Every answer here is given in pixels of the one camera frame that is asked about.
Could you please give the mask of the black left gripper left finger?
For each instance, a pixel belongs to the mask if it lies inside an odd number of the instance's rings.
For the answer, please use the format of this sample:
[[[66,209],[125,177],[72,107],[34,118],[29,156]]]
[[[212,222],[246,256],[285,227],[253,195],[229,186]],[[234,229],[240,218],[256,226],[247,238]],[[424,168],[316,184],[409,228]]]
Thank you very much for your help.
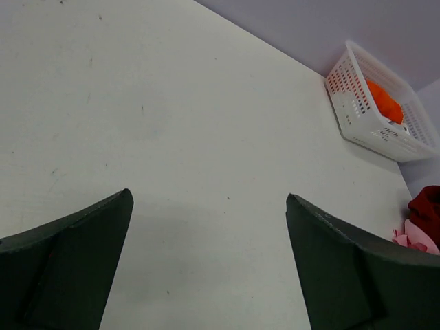
[[[121,190],[1,239],[2,329],[99,329],[133,211]]]

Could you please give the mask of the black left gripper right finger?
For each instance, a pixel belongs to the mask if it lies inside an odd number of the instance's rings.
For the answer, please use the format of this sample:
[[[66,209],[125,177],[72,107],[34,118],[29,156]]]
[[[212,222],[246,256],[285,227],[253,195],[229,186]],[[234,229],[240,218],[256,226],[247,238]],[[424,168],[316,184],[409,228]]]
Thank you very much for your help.
[[[439,256],[387,241],[298,195],[286,206],[312,329],[439,328]]]

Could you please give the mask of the dark red t shirt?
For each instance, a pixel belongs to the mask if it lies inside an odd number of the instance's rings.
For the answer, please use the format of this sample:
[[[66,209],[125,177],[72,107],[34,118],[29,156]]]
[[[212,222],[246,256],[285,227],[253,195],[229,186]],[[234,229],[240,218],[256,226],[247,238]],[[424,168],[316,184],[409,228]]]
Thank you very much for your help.
[[[429,234],[439,235],[439,186],[426,186],[408,204],[410,220]]]

